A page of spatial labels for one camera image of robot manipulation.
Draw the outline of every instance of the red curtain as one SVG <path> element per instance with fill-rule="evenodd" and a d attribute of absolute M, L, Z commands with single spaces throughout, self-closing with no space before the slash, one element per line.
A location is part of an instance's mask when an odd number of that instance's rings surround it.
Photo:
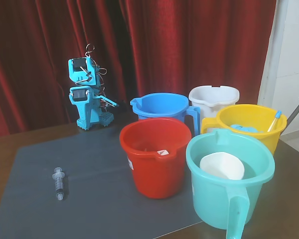
<path fill-rule="evenodd" d="M 140 95 L 237 88 L 257 103 L 275 0 L 121 0 Z"/>
<path fill-rule="evenodd" d="M 0 136 L 75 121 L 67 61 L 91 54 L 106 93 L 228 85 L 256 103 L 275 0 L 0 0 Z"/>

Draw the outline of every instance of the wooden table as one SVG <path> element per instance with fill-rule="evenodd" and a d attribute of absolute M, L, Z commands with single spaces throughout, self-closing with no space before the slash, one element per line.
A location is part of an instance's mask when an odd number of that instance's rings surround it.
<path fill-rule="evenodd" d="M 75 123 L 0 137 L 0 200 L 20 147 L 80 133 Z M 243 239 L 299 239 L 299 152 L 280 141 L 274 178 L 263 185 Z M 203 222 L 162 239 L 224 239 L 226 232 Z"/>

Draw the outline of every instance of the gray cutting mat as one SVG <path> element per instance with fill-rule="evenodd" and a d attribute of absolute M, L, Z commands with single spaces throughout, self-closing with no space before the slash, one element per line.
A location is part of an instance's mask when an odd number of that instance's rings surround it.
<path fill-rule="evenodd" d="M 21 148 L 0 204 L 0 239 L 152 239 L 200 222 L 188 168 L 182 191 L 169 199 L 137 192 L 121 128 Z M 63 201 L 55 167 L 66 174 Z"/>

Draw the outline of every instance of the blue robot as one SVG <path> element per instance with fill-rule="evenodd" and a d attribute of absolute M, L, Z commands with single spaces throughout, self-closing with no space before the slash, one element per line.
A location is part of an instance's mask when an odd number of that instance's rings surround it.
<path fill-rule="evenodd" d="M 103 84 L 100 82 L 100 66 L 90 57 L 69 60 L 69 76 L 77 85 L 70 89 L 70 101 L 76 105 L 80 118 L 76 121 L 82 129 L 89 129 L 94 124 L 107 126 L 114 116 L 107 112 L 107 106 L 116 107 L 118 104 L 105 97 Z"/>

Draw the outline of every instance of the red jug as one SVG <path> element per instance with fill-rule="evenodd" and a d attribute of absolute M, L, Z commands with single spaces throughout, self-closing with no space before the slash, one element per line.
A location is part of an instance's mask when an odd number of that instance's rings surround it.
<path fill-rule="evenodd" d="M 183 183 L 189 128 L 174 118 L 152 118 L 124 127 L 120 142 L 127 153 L 137 190 L 149 198 L 167 198 Z M 167 155 L 157 151 L 167 150 Z"/>

